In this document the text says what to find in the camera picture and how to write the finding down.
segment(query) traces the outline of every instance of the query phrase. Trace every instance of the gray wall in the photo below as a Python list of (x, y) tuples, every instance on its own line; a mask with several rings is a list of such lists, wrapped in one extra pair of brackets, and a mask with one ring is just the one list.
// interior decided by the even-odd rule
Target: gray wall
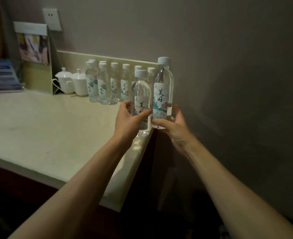
[[(174, 102), (190, 129), (293, 219), (293, 0), (4, 1), (17, 21), (43, 23), (41, 8), (58, 8), (64, 32), (53, 36), (61, 50), (170, 56)], [(202, 184), (166, 137), (157, 142), (152, 184), (154, 206), (194, 218)]]

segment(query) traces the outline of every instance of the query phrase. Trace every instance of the wall socket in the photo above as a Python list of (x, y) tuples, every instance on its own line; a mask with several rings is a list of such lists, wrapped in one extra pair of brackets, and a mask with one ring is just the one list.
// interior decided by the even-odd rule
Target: wall socket
[(43, 8), (42, 10), (45, 23), (48, 25), (49, 30), (62, 31), (58, 10), (56, 8)]

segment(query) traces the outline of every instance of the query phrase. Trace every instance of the dark floor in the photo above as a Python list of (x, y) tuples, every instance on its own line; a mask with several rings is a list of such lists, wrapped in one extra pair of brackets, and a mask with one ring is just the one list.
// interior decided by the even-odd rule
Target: dark floor
[[(214, 205), (204, 193), (197, 196), (201, 203), (195, 207), (199, 216), (194, 224), (155, 209), (132, 212), (122, 217), (122, 226), (128, 229), (124, 229), (121, 238), (219, 238), (218, 226), (221, 220)], [(0, 217), (9, 227), (6, 231), (6, 227), (2, 228), (0, 223), (0, 239), (7, 238), (37, 208), (36, 205), (22, 203), (0, 192)], [(82, 238), (110, 239), (90, 230)]]

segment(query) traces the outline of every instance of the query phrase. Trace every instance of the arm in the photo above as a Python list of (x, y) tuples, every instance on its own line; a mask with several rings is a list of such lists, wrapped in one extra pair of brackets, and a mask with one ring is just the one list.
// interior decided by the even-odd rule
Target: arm
[(9, 238), (73, 238), (99, 204), (109, 180), (151, 111), (132, 117), (123, 102), (113, 137)]
[(233, 238), (293, 238), (293, 225), (234, 177), (189, 132), (177, 106), (172, 120), (154, 119), (152, 123), (165, 127), (163, 132), (189, 159)]

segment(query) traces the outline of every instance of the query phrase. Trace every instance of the person's left hand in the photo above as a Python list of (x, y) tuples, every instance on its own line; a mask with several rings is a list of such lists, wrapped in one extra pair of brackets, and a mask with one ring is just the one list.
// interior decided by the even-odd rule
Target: person's left hand
[(151, 114), (151, 109), (148, 109), (136, 116), (131, 116), (130, 103), (130, 101), (124, 101), (120, 104), (113, 135), (120, 139), (121, 143), (123, 143), (127, 149), (130, 148), (133, 139), (139, 132), (141, 122), (147, 120), (148, 116)]

